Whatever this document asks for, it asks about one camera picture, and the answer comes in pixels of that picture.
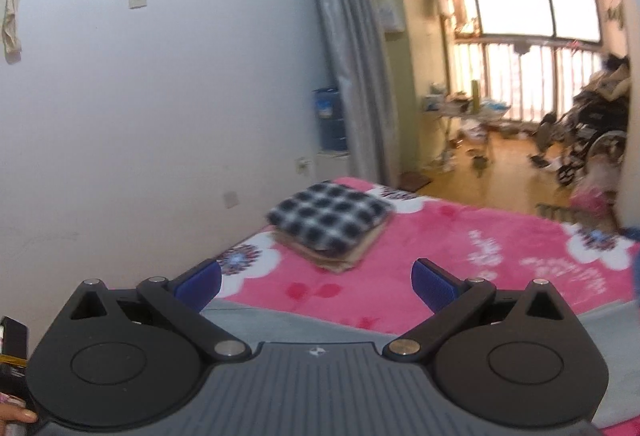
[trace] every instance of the finger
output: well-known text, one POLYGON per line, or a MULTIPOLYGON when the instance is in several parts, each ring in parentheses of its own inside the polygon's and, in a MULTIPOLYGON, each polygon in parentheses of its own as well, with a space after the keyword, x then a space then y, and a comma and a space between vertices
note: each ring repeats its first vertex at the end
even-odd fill
POLYGON ((28 409, 23 409, 15 405, 0 404, 0 420, 2 421, 23 421, 33 423, 38 419, 36 413, 28 409))

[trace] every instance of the pink cloth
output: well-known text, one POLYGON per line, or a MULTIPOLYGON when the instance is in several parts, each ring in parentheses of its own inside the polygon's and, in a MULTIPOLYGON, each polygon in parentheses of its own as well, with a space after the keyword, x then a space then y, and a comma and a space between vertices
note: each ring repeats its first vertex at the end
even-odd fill
POLYGON ((605 436, 639 436, 640 416, 604 430, 605 436))
POLYGON ((265 231, 226 253, 240 261, 234 254, 240 250, 255 260, 240 272, 223 263, 219 297, 402 334, 431 315, 410 281, 414 261, 427 257, 459 278, 482 276, 504 289, 548 278, 576 313, 632 298, 630 266, 638 246, 628 239, 585 239, 574 225, 415 196, 356 178, 338 182, 396 207, 356 269, 340 275, 319 270, 265 231))

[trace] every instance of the gray sheet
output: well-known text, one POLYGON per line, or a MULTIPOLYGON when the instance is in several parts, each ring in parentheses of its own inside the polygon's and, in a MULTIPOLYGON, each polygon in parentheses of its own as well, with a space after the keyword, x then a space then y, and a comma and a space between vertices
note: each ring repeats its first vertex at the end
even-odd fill
MULTIPOLYGON (((374 342, 378 350, 395 335, 214 299, 202 314, 247 342, 374 342)), ((580 315, 609 366, 609 389, 593 419, 609 427, 640 416, 640 312, 638 304, 613 303, 580 315)))

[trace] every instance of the hanging cloth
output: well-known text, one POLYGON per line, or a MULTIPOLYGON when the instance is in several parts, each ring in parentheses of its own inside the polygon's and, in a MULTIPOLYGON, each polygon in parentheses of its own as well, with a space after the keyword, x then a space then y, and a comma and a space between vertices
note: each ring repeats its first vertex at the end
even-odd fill
POLYGON ((17 25, 15 18, 18 13, 20 0, 6 0, 4 6, 4 21, 2 22, 2 42, 4 43, 4 54, 11 55, 20 53, 22 45, 18 39, 17 25))
POLYGON ((398 184, 396 100, 374 0, 318 0, 354 176, 398 184))

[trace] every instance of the person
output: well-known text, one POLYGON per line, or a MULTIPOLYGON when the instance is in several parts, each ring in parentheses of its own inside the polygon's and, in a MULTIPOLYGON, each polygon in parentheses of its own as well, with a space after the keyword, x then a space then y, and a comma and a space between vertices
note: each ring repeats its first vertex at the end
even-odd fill
POLYGON ((0 436, 4 436, 4 426, 8 422, 21 421, 23 423, 34 423, 38 415, 29 409, 24 409, 7 403, 0 403, 0 436))

